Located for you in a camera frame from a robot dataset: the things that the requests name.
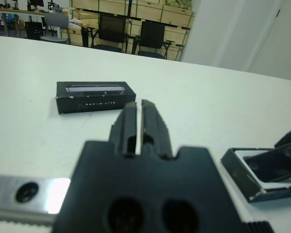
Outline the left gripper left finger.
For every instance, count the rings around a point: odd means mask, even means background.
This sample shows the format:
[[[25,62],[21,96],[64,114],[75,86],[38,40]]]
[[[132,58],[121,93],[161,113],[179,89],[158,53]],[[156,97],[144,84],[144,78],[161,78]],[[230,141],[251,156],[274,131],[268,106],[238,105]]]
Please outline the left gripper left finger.
[[[136,102],[125,104],[111,126],[109,141],[114,144],[116,155],[135,155],[137,139]]]

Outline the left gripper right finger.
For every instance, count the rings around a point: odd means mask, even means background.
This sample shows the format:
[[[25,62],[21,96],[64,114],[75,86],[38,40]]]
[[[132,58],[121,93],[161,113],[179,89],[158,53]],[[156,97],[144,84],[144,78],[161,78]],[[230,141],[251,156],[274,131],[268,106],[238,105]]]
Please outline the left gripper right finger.
[[[153,102],[142,100],[141,152],[146,145],[150,145],[158,157],[172,158],[169,131],[163,118]]]

